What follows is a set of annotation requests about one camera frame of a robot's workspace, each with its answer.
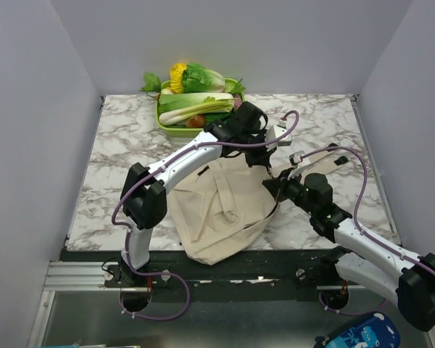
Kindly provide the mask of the beige canvas backpack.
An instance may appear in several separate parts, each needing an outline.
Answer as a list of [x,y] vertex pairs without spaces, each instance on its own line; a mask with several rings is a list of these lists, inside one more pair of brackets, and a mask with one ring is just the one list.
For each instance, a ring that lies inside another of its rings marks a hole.
[[220,158],[195,170],[167,195],[167,208],[188,258],[214,265],[250,246],[278,203],[262,182],[263,166],[244,156]]

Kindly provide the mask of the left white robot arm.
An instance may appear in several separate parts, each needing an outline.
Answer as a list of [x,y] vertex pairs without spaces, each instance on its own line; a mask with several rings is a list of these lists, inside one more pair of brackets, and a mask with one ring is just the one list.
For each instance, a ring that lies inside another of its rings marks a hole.
[[127,217],[128,227],[122,258],[121,277],[130,286],[145,281],[145,264],[149,261],[149,244],[153,228],[167,213],[167,195],[195,170],[232,154],[243,154],[247,167],[270,168],[275,151],[274,136],[266,126],[268,116],[254,104],[245,101],[226,120],[216,120],[204,127],[193,140],[159,162],[144,167],[132,165],[128,171],[120,203],[112,223],[117,225],[119,211]]

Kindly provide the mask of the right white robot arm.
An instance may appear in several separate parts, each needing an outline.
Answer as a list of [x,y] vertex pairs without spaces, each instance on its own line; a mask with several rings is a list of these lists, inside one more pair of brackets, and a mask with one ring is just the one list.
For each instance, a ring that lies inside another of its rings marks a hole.
[[338,244],[341,256],[318,268],[324,282],[352,281],[395,305],[414,328],[427,332],[435,326],[435,254],[406,250],[358,223],[334,203],[323,174],[311,173],[303,182],[280,176],[262,184],[276,200],[306,212],[319,236]]

